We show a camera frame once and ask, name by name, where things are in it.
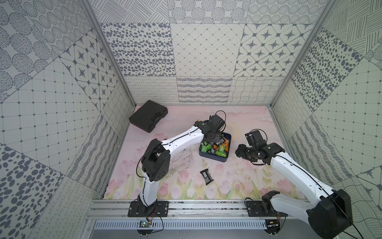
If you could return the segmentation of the black cookie packet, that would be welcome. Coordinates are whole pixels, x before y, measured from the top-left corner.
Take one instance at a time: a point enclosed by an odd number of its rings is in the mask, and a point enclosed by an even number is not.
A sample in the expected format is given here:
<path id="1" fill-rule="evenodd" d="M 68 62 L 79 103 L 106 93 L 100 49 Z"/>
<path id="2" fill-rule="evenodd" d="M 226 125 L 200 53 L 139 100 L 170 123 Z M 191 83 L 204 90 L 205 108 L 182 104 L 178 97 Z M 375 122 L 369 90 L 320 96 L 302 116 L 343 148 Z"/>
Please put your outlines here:
<path id="1" fill-rule="evenodd" d="M 214 181 L 214 179 L 211 177 L 208 169 L 202 170 L 200 172 L 200 174 L 202 175 L 203 179 L 205 180 L 206 185 L 209 185 Z"/>

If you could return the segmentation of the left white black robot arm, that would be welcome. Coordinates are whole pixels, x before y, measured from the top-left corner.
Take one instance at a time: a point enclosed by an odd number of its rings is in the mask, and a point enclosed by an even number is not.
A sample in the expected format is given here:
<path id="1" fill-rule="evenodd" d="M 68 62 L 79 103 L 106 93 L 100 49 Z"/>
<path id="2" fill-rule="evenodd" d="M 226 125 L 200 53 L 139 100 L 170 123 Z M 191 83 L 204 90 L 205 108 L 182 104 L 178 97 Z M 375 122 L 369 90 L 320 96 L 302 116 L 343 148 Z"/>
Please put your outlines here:
<path id="1" fill-rule="evenodd" d="M 207 120 L 197 120 L 191 128 L 170 139 L 153 139 L 140 158 L 143 173 L 138 177 L 144 179 L 144 185 L 138 202 L 146 208 L 154 205 L 157 201 L 159 181 L 167 175 L 171 157 L 190 146 L 200 144 L 204 139 L 215 139 L 222 134 L 225 125 L 225 120 L 214 114 Z"/>

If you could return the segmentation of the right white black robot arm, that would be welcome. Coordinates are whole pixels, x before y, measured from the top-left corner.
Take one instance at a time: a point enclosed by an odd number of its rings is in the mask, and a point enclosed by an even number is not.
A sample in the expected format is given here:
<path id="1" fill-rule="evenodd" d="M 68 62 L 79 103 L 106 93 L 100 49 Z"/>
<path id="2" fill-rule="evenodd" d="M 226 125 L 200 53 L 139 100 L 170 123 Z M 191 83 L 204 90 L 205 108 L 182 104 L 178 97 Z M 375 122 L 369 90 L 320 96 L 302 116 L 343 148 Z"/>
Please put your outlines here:
<path id="1" fill-rule="evenodd" d="M 260 129 L 247 133 L 248 144 L 235 152 L 253 165 L 268 165 L 283 174 L 306 197 L 303 202 L 270 191 L 262 196 L 259 210 L 266 216 L 292 216 L 308 225 L 323 239 L 333 239 L 353 226 L 351 198 L 344 190 L 334 190 L 296 163 L 277 143 L 267 143 Z"/>

